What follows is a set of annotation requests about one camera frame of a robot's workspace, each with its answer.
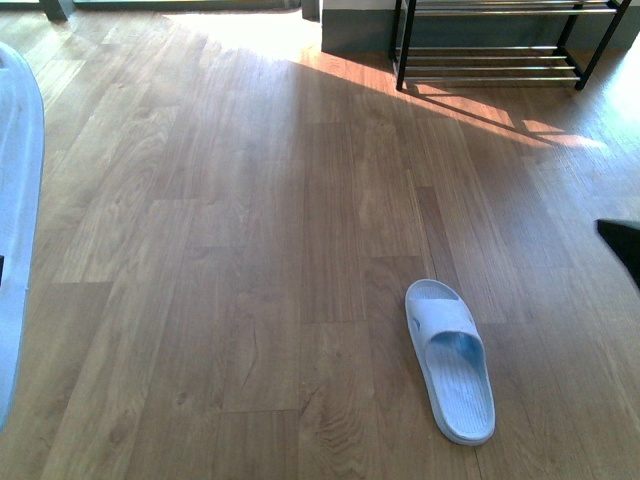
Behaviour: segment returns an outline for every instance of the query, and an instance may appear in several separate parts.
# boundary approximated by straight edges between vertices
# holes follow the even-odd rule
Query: laminate flooring
[[[586,89],[410,87],[279,14],[0,16],[46,111],[0,478],[638,478],[640,45]],[[438,431],[404,293],[466,300],[497,429]]]

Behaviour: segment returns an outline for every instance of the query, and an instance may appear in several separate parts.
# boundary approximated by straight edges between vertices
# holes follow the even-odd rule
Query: slide sandal
[[[407,321],[438,427],[452,442],[480,445],[495,429],[484,345],[458,294],[436,280],[407,290]]]

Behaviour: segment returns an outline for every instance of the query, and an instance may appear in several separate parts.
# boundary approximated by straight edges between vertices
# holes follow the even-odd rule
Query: black object
[[[640,288],[640,222],[601,219],[596,228]]]
[[[501,84],[518,81],[536,84],[573,82],[576,90],[582,90],[630,3],[631,0],[427,0],[422,2],[396,0],[389,48],[389,57],[393,61],[396,74],[396,90],[402,90],[405,78],[414,82],[478,83],[490,81]],[[406,11],[404,25],[401,25],[403,10]],[[583,69],[567,51],[567,40],[579,16],[603,13],[611,14],[613,18],[591,60]],[[509,18],[551,15],[568,16],[558,41],[551,46],[410,47],[414,17],[497,16]],[[429,62],[428,65],[420,63],[425,60]]]

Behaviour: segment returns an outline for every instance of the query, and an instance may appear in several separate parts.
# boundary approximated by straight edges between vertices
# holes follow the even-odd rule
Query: metal shoe rack
[[[631,0],[396,0],[389,56],[396,89],[412,83],[573,82],[582,90]],[[411,32],[420,17],[567,16],[556,45],[523,47],[414,48]],[[611,15],[612,20],[583,69],[566,44],[581,15]]]

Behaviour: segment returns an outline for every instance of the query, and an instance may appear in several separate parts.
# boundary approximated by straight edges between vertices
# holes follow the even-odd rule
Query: slipper strap
[[[409,308],[420,324],[415,331],[424,347],[442,333],[463,333],[482,344],[471,313],[462,300],[410,300]]]

